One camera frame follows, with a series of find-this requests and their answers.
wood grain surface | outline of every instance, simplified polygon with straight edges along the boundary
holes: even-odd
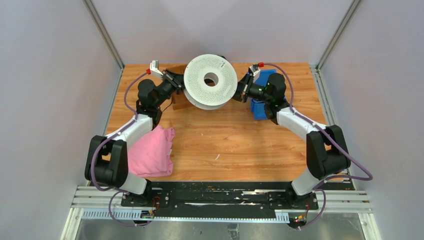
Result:
[[[276,64],[287,72],[293,83],[293,105],[306,116],[325,123],[309,65]],[[161,63],[160,70],[176,65]],[[251,63],[232,65],[241,79]],[[148,68],[148,64],[125,66],[108,133],[132,117],[133,113],[124,105],[124,93],[127,86]],[[161,82],[152,76],[145,78],[152,79],[156,85]],[[291,98],[288,84],[286,96],[288,100]],[[128,93],[128,103],[135,108],[136,100],[137,83]],[[170,101],[165,101],[161,108],[164,109]],[[270,120],[253,120],[249,102],[230,100],[225,106],[211,111],[195,106],[169,107],[163,113],[160,125],[175,129],[171,154],[174,167],[172,175],[149,178],[152,181],[292,181],[306,168],[305,143]]]

pink towel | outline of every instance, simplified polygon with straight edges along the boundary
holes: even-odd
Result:
[[[163,177],[172,174],[173,128],[157,126],[143,135],[128,151],[128,170],[139,177]]]

blue box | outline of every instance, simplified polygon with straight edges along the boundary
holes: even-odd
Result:
[[[268,81],[268,77],[276,73],[277,71],[275,69],[269,69],[269,70],[261,70],[259,78],[254,82],[255,84],[265,86]],[[268,119],[265,115],[265,109],[264,109],[265,103],[261,101],[255,101],[253,99],[250,99],[250,111],[253,113],[253,119],[254,120],[264,120]]]

purple cable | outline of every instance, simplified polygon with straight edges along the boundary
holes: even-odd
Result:
[[[125,131],[127,128],[129,128],[131,125],[133,125],[133,123],[135,123],[135,122],[136,122],[135,120],[129,122],[128,124],[126,124],[125,126],[122,127],[120,132]],[[99,186],[99,184],[97,183],[97,180],[96,180],[96,175],[94,173],[94,166],[96,164],[96,159],[97,159],[97,156],[99,155],[100,149],[102,149],[105,144],[107,144],[110,140],[112,140],[113,138],[115,138],[118,135],[119,135],[119,133],[117,132],[117,133],[113,134],[112,136],[108,137],[103,142],[101,142],[100,145],[95,149],[93,157],[91,159],[91,167],[90,167],[91,181],[94,184],[95,188],[98,189],[99,191],[102,191],[102,192],[110,190],[110,189],[112,189],[112,187],[101,188]]]
[[[371,181],[373,179],[373,175],[362,164],[360,164],[356,159],[354,159],[352,156],[350,156],[349,153],[347,153],[345,150],[343,150],[343,148],[340,147],[336,143],[336,141],[334,141],[331,138],[331,136],[328,133],[326,133],[326,131],[324,129],[322,129],[320,126],[315,124],[314,121],[312,121],[308,117],[303,116],[302,114],[300,114],[299,112],[297,112],[293,109],[293,100],[295,99],[295,92],[293,90],[292,81],[290,80],[289,75],[287,75],[287,73],[281,67],[279,67],[279,66],[277,66],[273,63],[267,62],[267,63],[264,63],[264,65],[273,66],[274,68],[277,68],[278,70],[280,70],[282,72],[282,74],[287,79],[288,85],[290,86],[290,92],[291,92],[290,105],[289,105],[290,111],[294,115],[298,116],[299,118],[305,120],[307,123],[311,124],[313,127],[317,128],[333,144],[333,146],[335,146],[335,148],[337,148],[337,150],[339,150],[347,159],[349,159],[351,162],[353,162],[356,166],[358,166],[358,168],[360,168],[365,174],[368,175],[368,177],[350,176],[350,175],[333,175],[333,176],[329,176],[329,177],[325,178],[324,180],[319,182],[316,186],[314,186],[312,189],[314,191],[322,192],[322,194],[324,196],[324,201],[322,203],[321,211],[319,211],[318,215],[312,221],[310,221],[306,225],[300,227],[301,229],[303,229],[303,228],[311,225],[313,222],[315,222],[323,214],[324,209],[326,208],[326,202],[327,202],[326,193],[324,192],[324,190],[318,189],[322,184],[324,184],[325,181],[328,181],[328,180],[331,180],[331,179],[337,179],[337,178],[348,178],[348,179],[357,179],[357,180],[363,180],[363,181]]]
[[[110,201],[109,201],[109,208],[108,208],[108,210],[109,210],[109,214],[110,214],[110,217],[115,221],[115,222],[117,222],[118,224],[120,224],[120,225],[122,225],[122,226],[124,226],[124,227],[143,227],[143,226],[146,226],[146,225],[148,225],[148,224],[150,224],[152,221],[149,221],[149,222],[146,222],[146,223],[139,223],[139,224],[129,224],[129,223],[124,223],[124,222],[121,222],[121,221],[119,221],[118,219],[116,219],[115,218],[115,216],[114,216],[114,214],[112,213],[112,200],[118,195],[118,194],[120,194],[120,193],[123,193],[123,194],[125,194],[125,193],[127,193],[126,191],[122,191],[122,190],[120,190],[120,189],[118,189],[117,190],[117,192],[112,196],[112,198],[110,199]]]
[[[326,208],[326,202],[327,202],[326,193],[325,193],[325,192],[324,192],[324,190],[322,190],[322,189],[315,189],[315,191],[320,191],[320,192],[322,192],[322,195],[324,196],[324,200],[323,200],[323,203],[322,203],[321,211],[319,211],[318,215],[316,215],[316,217],[314,217],[314,218],[312,219],[312,221],[310,221],[310,222],[306,223],[305,225],[301,226],[301,227],[300,227],[300,229],[304,229],[304,228],[306,228],[307,226],[310,226],[311,224],[313,224],[316,220],[318,220],[318,218],[319,218],[319,217],[321,217],[321,215],[322,215],[322,214],[323,214],[323,212],[324,212],[324,209]]]
[[[134,120],[132,120],[132,121],[130,121],[129,123],[127,123],[126,125],[124,125],[123,127],[122,127],[122,129],[119,131],[119,132],[123,132],[123,131],[125,131],[126,129],[128,129],[129,127],[131,127],[131,125],[133,125],[135,122],[136,122],[136,120],[137,120],[137,117],[138,117],[138,114],[137,114],[137,112],[132,108],[132,107],[130,107],[129,105],[128,105],[128,103],[127,103],[127,95],[128,95],[128,92],[129,92],[129,90],[130,90],[130,88],[139,80],[139,79],[141,79],[142,77],[144,77],[145,75],[147,74],[147,72],[145,72],[145,73],[143,73],[143,74],[141,74],[139,77],[137,77],[134,81],[132,81],[129,85],[128,85],[128,87],[126,88],[126,91],[125,91],[125,94],[124,94],[124,96],[123,96],[123,102],[124,102],[124,104],[125,104],[125,106],[129,109],[129,110],[131,110],[133,113],[134,113]],[[104,191],[107,191],[107,190],[110,190],[110,189],[112,189],[112,187],[107,187],[107,188],[101,188],[100,186],[99,186],[99,184],[97,183],[97,181],[96,181],[96,175],[95,175],[95,172],[94,172],[94,166],[95,166],[95,164],[96,164],[96,158],[97,158],[97,156],[99,155],[99,152],[100,152],[100,149],[102,149],[103,148],[103,146],[104,145],[106,145],[110,140],[112,140],[113,138],[115,138],[116,136],[118,136],[119,135],[119,132],[117,132],[117,133],[115,133],[115,134],[113,134],[112,136],[110,136],[110,137],[108,137],[105,141],[103,141],[102,143],[100,143],[100,145],[95,149],[95,151],[94,151],[94,154],[93,154],[93,157],[92,157],[92,159],[91,159],[91,167],[90,167],[90,174],[91,174],[91,181],[92,181],[92,183],[94,184],[94,186],[99,190],[99,191],[102,191],[102,192],[104,192]],[[150,222],[147,222],[147,223],[141,223],[141,224],[127,224],[127,223],[123,223],[123,222],[121,222],[121,221],[119,221],[118,219],[116,219],[115,218],[115,216],[113,215],[113,213],[112,213],[112,201],[113,201],[113,199],[116,197],[116,195],[118,195],[119,193],[124,193],[124,194],[126,194],[127,193],[127,191],[123,191],[123,190],[121,190],[121,189],[117,189],[117,192],[112,196],[112,198],[110,199],[110,201],[109,201],[109,207],[108,207],[108,210],[109,210],[109,214],[110,214],[110,217],[115,221],[115,222],[117,222],[118,224],[120,224],[120,225],[122,225],[122,226],[126,226],[126,227],[141,227],[141,226],[146,226],[146,225],[148,225],[149,223],[151,223],[151,221]]]
[[[134,81],[132,81],[129,85],[128,85],[128,87],[126,88],[126,91],[125,91],[125,94],[123,95],[123,103],[125,104],[125,106],[129,109],[129,110],[131,110],[133,113],[134,113],[134,115],[135,115],[135,120],[137,120],[137,111],[136,110],[134,110],[134,108],[132,108],[132,107],[130,107],[130,105],[128,105],[128,103],[127,103],[127,95],[128,95],[128,92],[130,91],[130,88],[138,81],[138,80],[140,80],[142,77],[144,77],[144,76],[146,76],[146,74],[147,74],[147,72],[145,72],[145,73],[143,73],[143,74],[141,74],[139,77],[137,77]]]
[[[137,115],[137,112],[132,108],[132,107],[130,107],[129,105],[128,105],[128,103],[127,103],[127,95],[128,95],[128,92],[130,91],[130,88],[138,81],[138,80],[140,80],[142,77],[144,77],[145,75],[147,74],[147,72],[145,72],[145,73],[143,73],[143,74],[141,74],[139,77],[137,77],[134,81],[132,81],[129,85],[128,85],[128,87],[126,88],[126,91],[125,91],[125,94],[123,95],[123,103],[125,104],[125,106],[129,109],[129,110],[131,110],[133,113],[134,113],[134,118],[135,118],[135,120],[137,120],[137,117],[138,117],[138,115]],[[133,120],[133,121],[131,121],[130,123],[128,123],[127,125],[125,125],[125,126],[123,126],[123,128],[120,130],[120,132],[123,132],[123,131],[125,131],[127,128],[129,128],[131,125],[133,125],[133,123],[135,122],[135,120]],[[112,187],[107,187],[107,188],[101,188],[100,186],[99,186],[99,184],[97,183],[97,181],[96,181],[96,176],[95,176],[95,173],[94,173],[94,166],[95,166],[95,164],[96,164],[96,158],[97,158],[97,156],[99,155],[99,152],[100,152],[100,149],[102,149],[103,148],[103,146],[105,145],[105,144],[107,144],[111,139],[113,139],[113,138],[115,138],[116,136],[118,136],[119,134],[118,133],[115,133],[114,135],[112,135],[112,136],[110,136],[110,137],[108,137],[105,141],[103,141],[102,143],[100,143],[100,145],[95,149],[95,151],[94,151],[94,154],[93,154],[93,157],[92,157],[92,159],[91,159],[91,167],[90,167],[90,174],[91,174],[91,181],[92,181],[92,183],[94,184],[94,186],[95,186],[95,188],[97,188],[99,191],[102,191],[102,192],[104,192],[104,191],[107,191],[107,190],[110,190],[110,189],[112,189]]]

